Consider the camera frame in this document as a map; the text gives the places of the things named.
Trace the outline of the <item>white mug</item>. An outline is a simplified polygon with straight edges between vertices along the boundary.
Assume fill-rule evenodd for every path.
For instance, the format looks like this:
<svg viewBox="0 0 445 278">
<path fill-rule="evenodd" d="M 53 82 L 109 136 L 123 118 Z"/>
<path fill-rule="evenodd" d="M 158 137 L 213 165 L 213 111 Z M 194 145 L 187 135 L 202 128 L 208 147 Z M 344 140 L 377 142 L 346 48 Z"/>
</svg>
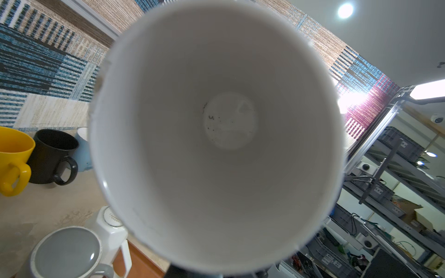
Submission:
<svg viewBox="0 0 445 278">
<path fill-rule="evenodd" d="M 100 262 L 102 264 L 111 265 L 118 251 L 121 251 L 125 265 L 124 278 L 127 278 L 133 265 L 127 240 L 129 233 L 111 207 L 104 206 L 92 215 L 85 222 L 85 228 L 96 233 L 101 241 L 103 251 Z"/>
</svg>

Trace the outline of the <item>cluttered metal storage shelving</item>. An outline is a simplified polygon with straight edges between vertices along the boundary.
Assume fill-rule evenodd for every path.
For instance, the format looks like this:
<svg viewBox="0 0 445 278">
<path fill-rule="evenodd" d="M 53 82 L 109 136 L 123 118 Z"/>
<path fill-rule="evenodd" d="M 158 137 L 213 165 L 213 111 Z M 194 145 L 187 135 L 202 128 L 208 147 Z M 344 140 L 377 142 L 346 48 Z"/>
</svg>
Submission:
<svg viewBox="0 0 445 278">
<path fill-rule="evenodd" d="M 441 278 L 445 274 L 443 99 L 417 101 L 383 76 L 336 86 L 345 114 L 343 188 L 321 230 L 302 248 L 337 278 Z"/>
</svg>

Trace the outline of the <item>brown rectangular tray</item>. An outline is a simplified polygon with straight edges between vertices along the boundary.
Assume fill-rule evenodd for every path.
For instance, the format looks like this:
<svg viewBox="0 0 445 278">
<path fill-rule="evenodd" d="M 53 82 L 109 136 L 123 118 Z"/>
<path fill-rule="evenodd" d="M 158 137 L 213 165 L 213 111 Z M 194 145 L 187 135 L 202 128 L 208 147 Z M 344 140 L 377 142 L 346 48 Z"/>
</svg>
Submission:
<svg viewBox="0 0 445 278">
<path fill-rule="evenodd" d="M 132 267 L 128 274 L 129 278 L 163 278 L 165 272 L 145 256 L 137 247 L 129 242 Z M 118 276 L 125 274 L 125 264 L 121 251 L 118 251 L 116 258 L 112 263 Z"/>
</svg>

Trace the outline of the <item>yellow mug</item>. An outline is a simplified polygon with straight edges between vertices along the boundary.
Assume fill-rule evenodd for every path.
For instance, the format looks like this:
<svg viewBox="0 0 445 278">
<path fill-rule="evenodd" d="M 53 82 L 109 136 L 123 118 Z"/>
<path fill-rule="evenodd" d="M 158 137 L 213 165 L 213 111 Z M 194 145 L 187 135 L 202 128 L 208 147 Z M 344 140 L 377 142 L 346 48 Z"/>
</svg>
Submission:
<svg viewBox="0 0 445 278">
<path fill-rule="evenodd" d="M 27 164 L 35 141 L 21 131 L 1 127 L 1 194 L 6 197 L 23 192 L 31 178 Z"/>
</svg>

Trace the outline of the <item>light blue mug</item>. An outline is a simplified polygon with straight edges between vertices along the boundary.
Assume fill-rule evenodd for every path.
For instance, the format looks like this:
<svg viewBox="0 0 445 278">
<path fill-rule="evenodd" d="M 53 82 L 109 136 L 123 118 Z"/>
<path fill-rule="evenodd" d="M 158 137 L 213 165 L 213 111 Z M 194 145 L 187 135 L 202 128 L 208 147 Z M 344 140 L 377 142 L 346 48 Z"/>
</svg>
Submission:
<svg viewBox="0 0 445 278">
<path fill-rule="evenodd" d="M 79 128 L 76 131 L 75 138 L 79 142 L 79 147 L 74 151 L 72 157 L 78 165 L 78 171 L 84 172 L 90 170 L 93 165 L 90 157 L 90 149 L 88 143 L 88 128 Z"/>
</svg>

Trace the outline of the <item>black mug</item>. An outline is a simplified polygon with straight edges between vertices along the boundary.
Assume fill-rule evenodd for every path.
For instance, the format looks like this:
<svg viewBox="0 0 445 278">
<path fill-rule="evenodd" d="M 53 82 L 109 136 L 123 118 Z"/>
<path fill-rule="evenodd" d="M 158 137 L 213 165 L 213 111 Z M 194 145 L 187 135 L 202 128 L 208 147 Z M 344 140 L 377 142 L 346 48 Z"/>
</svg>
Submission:
<svg viewBox="0 0 445 278">
<path fill-rule="evenodd" d="M 35 148 L 28 160 L 30 183 L 56 183 L 65 186 L 78 174 L 78 163 L 72 157 L 79 147 L 78 140 L 59 130 L 41 129 L 34 135 Z"/>
</svg>

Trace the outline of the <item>teal blue mug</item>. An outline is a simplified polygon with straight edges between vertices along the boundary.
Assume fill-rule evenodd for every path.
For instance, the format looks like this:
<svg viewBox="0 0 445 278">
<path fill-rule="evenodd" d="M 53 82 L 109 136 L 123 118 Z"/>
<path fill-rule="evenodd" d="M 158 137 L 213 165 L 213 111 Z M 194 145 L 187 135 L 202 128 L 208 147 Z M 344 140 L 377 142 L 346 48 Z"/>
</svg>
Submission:
<svg viewBox="0 0 445 278">
<path fill-rule="evenodd" d="M 245 275 L 289 258 L 344 181 L 344 118 L 324 62 L 252 1 L 147 12 L 107 52 L 88 128 L 108 204 L 190 272 Z"/>
</svg>

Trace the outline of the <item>grey mug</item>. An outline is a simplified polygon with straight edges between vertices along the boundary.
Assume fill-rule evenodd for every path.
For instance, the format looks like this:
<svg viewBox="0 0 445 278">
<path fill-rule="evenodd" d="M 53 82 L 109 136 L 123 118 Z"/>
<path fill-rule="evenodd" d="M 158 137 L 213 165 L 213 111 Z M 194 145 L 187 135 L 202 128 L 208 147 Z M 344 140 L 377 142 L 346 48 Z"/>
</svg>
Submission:
<svg viewBox="0 0 445 278">
<path fill-rule="evenodd" d="M 80 226 L 61 228 L 46 235 L 32 249 L 17 278 L 113 278 L 111 265 L 100 262 L 99 237 Z"/>
</svg>

